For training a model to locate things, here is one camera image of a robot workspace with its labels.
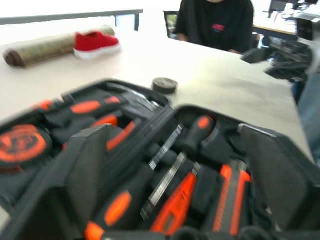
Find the rolled brown green mat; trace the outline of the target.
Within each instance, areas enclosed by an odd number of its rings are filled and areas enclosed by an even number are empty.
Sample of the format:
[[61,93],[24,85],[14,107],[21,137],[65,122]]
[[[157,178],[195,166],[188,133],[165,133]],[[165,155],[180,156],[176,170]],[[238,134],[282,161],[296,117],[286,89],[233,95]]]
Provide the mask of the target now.
[[78,31],[59,37],[42,39],[38,42],[25,44],[16,48],[9,48],[4,52],[3,58],[7,65],[11,67],[27,68],[50,59],[74,54],[75,34],[88,34],[90,32],[103,32],[107,35],[115,36],[115,31],[112,27],[102,26],[92,30]]

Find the orange handled pliers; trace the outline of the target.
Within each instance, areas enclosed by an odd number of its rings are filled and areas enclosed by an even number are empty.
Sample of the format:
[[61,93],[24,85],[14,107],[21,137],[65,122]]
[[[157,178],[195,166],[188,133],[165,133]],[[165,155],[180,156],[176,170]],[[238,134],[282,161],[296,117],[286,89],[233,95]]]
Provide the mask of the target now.
[[[121,114],[112,113],[104,116],[100,119],[95,119],[91,116],[79,117],[73,119],[70,124],[62,131],[62,137],[66,137],[66,140],[62,141],[62,149],[66,149],[68,146],[68,140],[71,136],[78,133],[80,130],[86,128],[97,127],[101,125],[109,125],[112,129],[118,126],[119,120],[122,117]],[[106,149],[111,152],[116,147],[118,147],[122,142],[128,138],[128,136],[135,130],[138,126],[137,121],[131,121],[124,129],[121,130],[117,135],[109,137],[106,143]]]

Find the orange black tape measure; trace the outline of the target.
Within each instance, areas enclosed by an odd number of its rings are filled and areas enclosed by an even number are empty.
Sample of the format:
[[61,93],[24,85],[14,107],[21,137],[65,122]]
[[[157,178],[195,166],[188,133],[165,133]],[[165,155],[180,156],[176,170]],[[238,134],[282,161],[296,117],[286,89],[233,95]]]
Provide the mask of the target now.
[[0,135],[0,173],[21,173],[43,160],[52,148],[45,130],[32,124],[16,125]]

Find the dark monitor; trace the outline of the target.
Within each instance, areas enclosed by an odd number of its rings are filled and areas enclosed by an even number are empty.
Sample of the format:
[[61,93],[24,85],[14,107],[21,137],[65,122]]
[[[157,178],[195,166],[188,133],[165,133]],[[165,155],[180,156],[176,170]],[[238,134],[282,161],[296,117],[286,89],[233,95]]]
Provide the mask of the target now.
[[310,19],[298,18],[296,20],[297,36],[308,41],[313,40],[313,23]]

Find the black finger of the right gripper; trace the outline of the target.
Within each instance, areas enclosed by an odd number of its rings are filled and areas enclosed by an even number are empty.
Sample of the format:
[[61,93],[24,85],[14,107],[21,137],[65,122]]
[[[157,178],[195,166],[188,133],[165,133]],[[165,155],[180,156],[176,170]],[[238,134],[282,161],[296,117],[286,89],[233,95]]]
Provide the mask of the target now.
[[253,48],[245,52],[240,59],[248,64],[256,64],[267,61],[271,54],[271,48]]
[[290,69],[283,67],[269,67],[264,72],[275,79],[288,79],[290,77]]

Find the person in black t-shirt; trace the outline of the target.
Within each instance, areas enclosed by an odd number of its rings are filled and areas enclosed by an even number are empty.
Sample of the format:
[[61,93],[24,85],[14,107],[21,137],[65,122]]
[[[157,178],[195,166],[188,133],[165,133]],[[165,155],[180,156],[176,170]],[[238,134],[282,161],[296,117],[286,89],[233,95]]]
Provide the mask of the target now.
[[175,34],[179,41],[243,54],[252,47],[251,0],[182,0]]

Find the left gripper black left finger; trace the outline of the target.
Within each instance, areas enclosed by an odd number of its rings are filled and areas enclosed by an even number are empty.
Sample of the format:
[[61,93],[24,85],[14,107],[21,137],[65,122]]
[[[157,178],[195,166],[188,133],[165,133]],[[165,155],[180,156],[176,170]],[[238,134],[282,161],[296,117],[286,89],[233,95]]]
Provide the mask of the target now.
[[95,208],[109,127],[87,128],[35,178],[4,240],[80,240]]

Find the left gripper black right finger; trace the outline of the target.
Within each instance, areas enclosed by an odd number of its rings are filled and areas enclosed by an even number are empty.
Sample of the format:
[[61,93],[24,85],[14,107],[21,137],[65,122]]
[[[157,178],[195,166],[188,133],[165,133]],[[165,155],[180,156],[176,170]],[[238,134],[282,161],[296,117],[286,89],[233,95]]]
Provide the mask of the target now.
[[282,230],[320,230],[320,168],[281,133],[240,124],[249,170]]

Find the red canvas shoe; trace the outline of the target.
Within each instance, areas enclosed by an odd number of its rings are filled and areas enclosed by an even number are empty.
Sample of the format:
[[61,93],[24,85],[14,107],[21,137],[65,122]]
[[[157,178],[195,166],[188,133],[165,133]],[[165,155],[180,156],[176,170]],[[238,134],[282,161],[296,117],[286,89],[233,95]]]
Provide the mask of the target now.
[[87,34],[77,32],[74,37],[73,54],[82,60],[113,54],[120,49],[118,38],[102,31],[92,31]]

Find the black electrical tape roll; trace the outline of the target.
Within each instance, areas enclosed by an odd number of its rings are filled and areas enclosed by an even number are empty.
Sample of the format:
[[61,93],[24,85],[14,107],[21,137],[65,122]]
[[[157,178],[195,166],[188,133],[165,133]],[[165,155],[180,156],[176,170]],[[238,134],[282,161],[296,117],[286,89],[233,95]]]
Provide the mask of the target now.
[[165,95],[174,94],[178,88],[178,82],[167,77],[156,77],[152,80],[152,90]]

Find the orange voltage tester screwdriver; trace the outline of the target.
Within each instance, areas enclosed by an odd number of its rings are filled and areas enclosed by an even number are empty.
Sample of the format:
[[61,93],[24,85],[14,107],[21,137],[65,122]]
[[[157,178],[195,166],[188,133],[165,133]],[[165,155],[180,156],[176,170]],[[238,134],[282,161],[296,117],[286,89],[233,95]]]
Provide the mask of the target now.
[[191,205],[196,181],[197,174],[189,172],[163,205],[150,227],[151,232],[171,236],[184,225]]

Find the black orange handled screwdriver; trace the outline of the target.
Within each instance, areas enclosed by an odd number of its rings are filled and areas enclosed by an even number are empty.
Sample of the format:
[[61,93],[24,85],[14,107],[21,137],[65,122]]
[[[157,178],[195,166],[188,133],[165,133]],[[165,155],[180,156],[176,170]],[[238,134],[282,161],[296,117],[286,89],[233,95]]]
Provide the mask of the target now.
[[183,124],[180,123],[151,161],[148,164],[144,163],[135,176],[124,183],[103,204],[94,220],[87,224],[84,232],[85,240],[101,240],[107,230],[132,227],[145,201],[146,189],[155,175],[155,168],[175,143],[183,128]]
[[192,123],[186,137],[182,141],[182,152],[178,155],[174,164],[166,172],[140,211],[140,215],[144,220],[151,215],[185,160],[188,157],[192,158],[196,155],[201,142],[213,129],[214,120],[208,115],[202,115]]

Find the orange black utility knife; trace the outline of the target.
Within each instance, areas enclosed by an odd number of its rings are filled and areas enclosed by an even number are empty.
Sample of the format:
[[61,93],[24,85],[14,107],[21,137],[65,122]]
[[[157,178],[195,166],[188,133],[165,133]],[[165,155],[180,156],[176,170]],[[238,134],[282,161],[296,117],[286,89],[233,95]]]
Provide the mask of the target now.
[[240,227],[245,187],[252,179],[247,165],[236,159],[224,165],[220,174],[224,182],[211,230],[235,236]]

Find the black tool case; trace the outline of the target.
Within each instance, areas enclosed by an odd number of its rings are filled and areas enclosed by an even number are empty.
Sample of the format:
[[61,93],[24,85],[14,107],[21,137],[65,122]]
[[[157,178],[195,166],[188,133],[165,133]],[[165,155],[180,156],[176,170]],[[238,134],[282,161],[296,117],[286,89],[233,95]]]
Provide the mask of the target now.
[[[150,111],[139,103],[129,103],[110,112],[99,111],[78,115],[71,111],[71,107],[78,103],[99,101],[133,91],[145,95],[148,100],[158,103],[160,107],[156,111]],[[62,132],[70,122],[83,117],[93,117],[98,120],[113,113],[122,117],[115,128],[105,124],[109,128],[107,141],[109,137],[112,138],[120,133],[131,121],[137,122],[137,127],[114,150],[109,152],[106,147],[99,174],[97,201],[88,223],[95,219],[103,204],[123,184],[133,178],[143,164],[148,164],[152,160],[179,124],[183,124],[183,129],[157,164],[155,174],[147,186],[144,203],[135,217],[135,223],[130,228],[107,230],[101,240],[320,240],[320,230],[282,230],[279,227],[270,207],[258,191],[249,169],[245,145],[238,132],[240,124],[248,123],[195,105],[173,109],[165,95],[116,79],[107,79],[79,88],[64,94],[60,100],[42,102],[0,124],[0,135],[14,126],[34,125],[46,131],[52,139],[52,150],[43,160],[27,167],[23,172],[0,173],[0,207],[9,213],[8,222],[39,173],[64,150],[62,141],[67,137],[63,137]],[[213,119],[213,130],[201,142],[196,155],[188,157],[178,169],[151,215],[143,219],[142,207],[182,152],[183,139],[193,122],[203,115]],[[251,182],[245,185],[240,225],[236,235],[212,231],[224,184],[221,170],[231,160],[243,161],[251,177]],[[183,226],[170,236],[150,231],[165,202],[190,172],[197,174],[196,184]],[[0,240],[5,240],[5,227],[8,222],[0,230]],[[85,230],[84,237],[80,240],[86,240]]]

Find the light wooden office desk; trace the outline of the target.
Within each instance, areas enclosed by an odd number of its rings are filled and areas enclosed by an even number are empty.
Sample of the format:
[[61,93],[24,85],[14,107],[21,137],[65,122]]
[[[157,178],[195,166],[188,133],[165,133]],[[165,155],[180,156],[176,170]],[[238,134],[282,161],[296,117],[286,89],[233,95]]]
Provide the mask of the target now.
[[253,32],[280,39],[295,39],[297,37],[295,23],[255,21],[253,23]]

